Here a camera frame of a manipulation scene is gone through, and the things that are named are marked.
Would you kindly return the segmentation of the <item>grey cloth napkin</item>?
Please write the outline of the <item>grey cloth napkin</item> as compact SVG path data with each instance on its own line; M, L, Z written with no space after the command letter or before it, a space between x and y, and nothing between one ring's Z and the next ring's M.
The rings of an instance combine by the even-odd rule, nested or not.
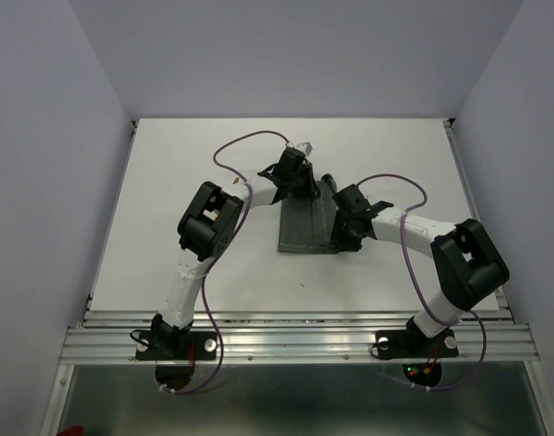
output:
M292 254L335 254L331 242L337 211L333 196L337 183L330 173L317 182L320 195L311 200L289 196L282 201L278 252Z

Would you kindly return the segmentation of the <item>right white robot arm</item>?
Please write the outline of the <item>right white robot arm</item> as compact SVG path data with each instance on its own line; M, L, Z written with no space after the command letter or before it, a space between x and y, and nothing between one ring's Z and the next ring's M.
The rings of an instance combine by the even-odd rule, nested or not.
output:
M509 280L509 268L481 222L446 223L412 215L393 203L370 203L356 184L332 197L336 205L331 243L358 252L366 238L397 243L434 262L440 288L421 302L404 329L378 331L375 355L382 360L458 354L451 327Z

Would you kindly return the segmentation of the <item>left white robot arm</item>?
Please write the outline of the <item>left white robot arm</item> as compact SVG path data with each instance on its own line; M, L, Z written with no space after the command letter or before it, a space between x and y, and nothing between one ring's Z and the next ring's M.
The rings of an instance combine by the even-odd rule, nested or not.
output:
M231 244L253 208L269 206L290 197L313 199L319 194L313 178L309 142L288 143L277 163L250 176L220 163L236 181L221 187L204 182L191 200L178 226L179 252L173 284L150 331L138 342L159 348L167 357L182 356L188 347L198 294L215 262Z

